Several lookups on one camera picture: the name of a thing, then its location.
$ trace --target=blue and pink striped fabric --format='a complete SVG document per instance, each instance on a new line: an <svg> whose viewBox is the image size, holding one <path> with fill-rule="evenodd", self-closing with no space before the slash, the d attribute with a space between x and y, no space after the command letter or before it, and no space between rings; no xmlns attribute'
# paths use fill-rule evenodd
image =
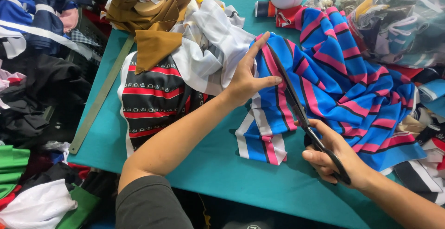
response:
<svg viewBox="0 0 445 229"><path fill-rule="evenodd" d="M363 60L344 13L303 7L296 16L302 50L271 34L256 56L255 77L286 69L308 118L340 133L373 169L426 157L409 133L394 133L413 109L414 84L401 73ZM286 105L286 84L265 88L236 131L240 156L280 164L286 160L281 133L297 129Z"/></svg>

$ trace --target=forearm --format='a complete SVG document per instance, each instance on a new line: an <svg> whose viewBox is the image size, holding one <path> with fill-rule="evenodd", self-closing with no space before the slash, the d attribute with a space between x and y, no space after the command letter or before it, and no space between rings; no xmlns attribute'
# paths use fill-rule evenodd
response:
<svg viewBox="0 0 445 229"><path fill-rule="evenodd" d="M151 137L125 164L147 173L167 175L234 108L226 92L221 93Z"/></svg>
<svg viewBox="0 0 445 229"><path fill-rule="evenodd" d="M407 229L445 228L445 209L375 172L361 192Z"/></svg>

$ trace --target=black sleeve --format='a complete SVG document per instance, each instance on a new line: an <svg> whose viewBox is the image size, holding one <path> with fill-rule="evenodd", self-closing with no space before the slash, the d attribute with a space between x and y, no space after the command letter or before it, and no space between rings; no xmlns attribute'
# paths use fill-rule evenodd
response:
<svg viewBox="0 0 445 229"><path fill-rule="evenodd" d="M134 180L116 199L116 229L193 229L193 226L161 176Z"/></svg>

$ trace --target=teal table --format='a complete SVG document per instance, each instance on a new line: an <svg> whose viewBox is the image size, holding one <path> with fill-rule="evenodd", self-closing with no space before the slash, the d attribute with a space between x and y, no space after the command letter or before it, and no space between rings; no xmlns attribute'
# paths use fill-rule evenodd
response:
<svg viewBox="0 0 445 229"><path fill-rule="evenodd" d="M254 35L275 32L298 42L299 31L276 28L275 18L255 18L254 3L267 0L222 0L246 17L244 29ZM85 117L128 33L114 30L83 113ZM120 116L116 94L119 76L78 154L69 162L120 173L126 159L127 124ZM397 228L398 225L361 193L321 181L301 158L303 130L284 134L287 162L280 166L237 156L235 130L247 108L231 112L191 154L167 176L171 185L218 198L275 210L346 228Z"/></svg>

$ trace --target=black scissors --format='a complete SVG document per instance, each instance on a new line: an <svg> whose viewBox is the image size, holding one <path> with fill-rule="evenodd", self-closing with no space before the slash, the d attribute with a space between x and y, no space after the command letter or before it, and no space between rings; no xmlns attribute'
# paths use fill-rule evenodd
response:
<svg viewBox="0 0 445 229"><path fill-rule="evenodd" d="M343 167L343 164L341 163L340 159L337 157L337 155L334 154L331 150L327 149L323 143L318 139L317 135L315 135L314 131L311 129L311 125L309 124L308 117L306 116L306 111L304 110L304 107L301 105L300 100L298 99L297 93L295 92L294 87L292 86L291 80L289 79L289 76L286 73L286 70L283 67L283 64L281 64L280 59L275 54L274 50L270 47L269 44L267 46L270 49L270 52L272 54L272 57L275 61L275 64L277 65L278 71L280 72L283 81L286 83L286 101L291 105L292 110L295 113L295 116L297 116L297 120L300 123L301 128L306 132L306 134L312 139L312 144L315 147L315 150L326 153L334 162L335 166L337 167L338 171L340 173L337 173L334 171L332 176L334 176L337 180L344 182L347 185L351 184L351 179L349 178L348 173Z"/></svg>

